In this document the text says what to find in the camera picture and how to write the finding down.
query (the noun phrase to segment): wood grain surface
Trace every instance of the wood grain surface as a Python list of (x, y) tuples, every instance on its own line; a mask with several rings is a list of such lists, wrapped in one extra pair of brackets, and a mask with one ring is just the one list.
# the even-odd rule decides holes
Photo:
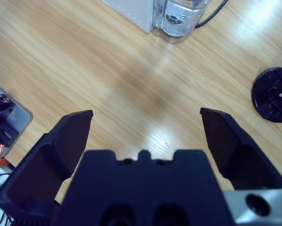
[(7, 159), (19, 164), (63, 115), (92, 109), (87, 149), (118, 159), (202, 149), (232, 189), (207, 147), (199, 110), (208, 107), (231, 114), (282, 173), (282, 124), (262, 119), (250, 98), (254, 79), (274, 66), (282, 67), (282, 0), (230, 0), (175, 45), (99, 0), (0, 0), (0, 86), (33, 114)]

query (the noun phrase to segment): clear plastic water tank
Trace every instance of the clear plastic water tank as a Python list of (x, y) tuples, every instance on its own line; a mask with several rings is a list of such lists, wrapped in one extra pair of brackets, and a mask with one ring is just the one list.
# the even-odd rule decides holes
[(154, 0), (153, 33), (170, 43), (187, 38), (210, 0)]

